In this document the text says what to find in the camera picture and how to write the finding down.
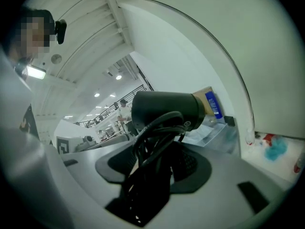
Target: ceiling light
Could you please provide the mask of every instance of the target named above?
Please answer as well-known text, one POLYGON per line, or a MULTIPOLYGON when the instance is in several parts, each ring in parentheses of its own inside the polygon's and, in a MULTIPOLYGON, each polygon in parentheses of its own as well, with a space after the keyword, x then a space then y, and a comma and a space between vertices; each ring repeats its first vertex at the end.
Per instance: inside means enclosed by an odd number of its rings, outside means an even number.
POLYGON ((45 70, 38 68, 36 66, 33 66, 33 65, 28 65, 27 70, 28 70, 28 76, 35 77, 37 79, 42 80, 44 78, 44 76, 46 75, 45 70))

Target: red object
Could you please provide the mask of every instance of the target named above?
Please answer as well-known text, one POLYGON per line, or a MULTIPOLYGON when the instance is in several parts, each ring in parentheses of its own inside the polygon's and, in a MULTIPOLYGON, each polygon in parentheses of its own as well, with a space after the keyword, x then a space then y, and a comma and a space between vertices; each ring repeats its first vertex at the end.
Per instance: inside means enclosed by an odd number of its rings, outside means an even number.
POLYGON ((274 134, 267 134, 263 140, 266 140, 266 143, 269 145, 269 146, 272 146, 272 142, 271 142, 271 139, 272 137, 274 136, 274 134))
POLYGON ((295 173, 299 173, 300 171, 301 171, 301 168, 298 167, 298 166, 295 164, 294 172, 295 172, 295 173))

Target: blue sponge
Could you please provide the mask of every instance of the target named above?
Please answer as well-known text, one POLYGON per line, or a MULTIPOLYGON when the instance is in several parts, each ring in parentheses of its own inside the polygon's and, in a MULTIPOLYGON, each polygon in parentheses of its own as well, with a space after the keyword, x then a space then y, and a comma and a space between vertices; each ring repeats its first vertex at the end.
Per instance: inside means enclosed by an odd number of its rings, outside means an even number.
POLYGON ((287 151, 287 144, 281 136, 273 136, 271 139, 272 146, 266 148, 265 157, 275 161, 280 155, 287 151))

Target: bottle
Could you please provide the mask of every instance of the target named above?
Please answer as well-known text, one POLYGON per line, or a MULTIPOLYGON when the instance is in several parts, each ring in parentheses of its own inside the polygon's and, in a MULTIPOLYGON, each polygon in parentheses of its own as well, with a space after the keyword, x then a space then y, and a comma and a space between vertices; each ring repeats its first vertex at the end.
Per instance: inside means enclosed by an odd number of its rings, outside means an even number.
POLYGON ((217 99, 213 93, 213 91, 209 91, 205 93, 206 99, 208 100, 216 119, 221 119, 223 117, 217 99))
POLYGON ((297 159, 294 167, 294 172, 299 173, 305 166, 305 147, 303 148, 299 158, 297 159))
POLYGON ((246 134, 246 143, 248 145, 254 144, 255 141, 255 134, 253 128, 248 128, 247 129, 247 134, 246 134))

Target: black cable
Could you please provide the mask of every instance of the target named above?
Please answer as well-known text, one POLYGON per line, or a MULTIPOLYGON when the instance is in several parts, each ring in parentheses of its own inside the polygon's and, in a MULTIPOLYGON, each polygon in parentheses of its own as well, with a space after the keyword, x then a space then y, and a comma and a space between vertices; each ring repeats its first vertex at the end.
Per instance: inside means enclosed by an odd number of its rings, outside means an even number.
POLYGON ((182 125, 174 126, 174 127, 164 127, 164 128, 159 128, 159 129, 153 130, 150 136, 159 136, 159 135, 164 135, 164 134, 169 134, 169 133, 172 133, 172 134, 176 133, 177 135, 184 135, 185 129, 182 125))
POLYGON ((178 142, 182 142, 182 140, 184 139, 184 136, 185 136, 185 132, 180 136, 178 142))
POLYGON ((151 132, 156 129, 157 127, 159 127, 161 124, 163 124, 164 122, 168 122, 168 121, 173 121, 175 122, 176 125, 180 125, 182 126, 183 124, 183 115, 178 112, 178 111, 172 111, 166 114, 161 115, 160 117, 158 117, 157 119, 155 119, 154 121, 152 121, 151 123, 149 123, 137 136, 137 139, 135 141, 135 143, 133 144, 133 153, 136 155, 136 157, 139 159, 139 155, 141 155, 139 153, 139 147, 141 145, 141 143, 143 143, 145 141, 145 139, 149 138, 151 135, 151 132))
POLYGON ((148 159, 143 162, 141 166, 139 166, 138 169, 134 173, 132 173, 128 179, 123 184, 123 189, 126 194, 129 193, 129 190, 131 187, 135 184, 135 182, 138 180, 139 176, 143 176, 145 173, 146 168, 157 158, 160 157, 162 152, 173 142, 175 138, 175 135, 168 134, 163 138, 163 140, 160 142, 160 148, 154 152, 148 159))

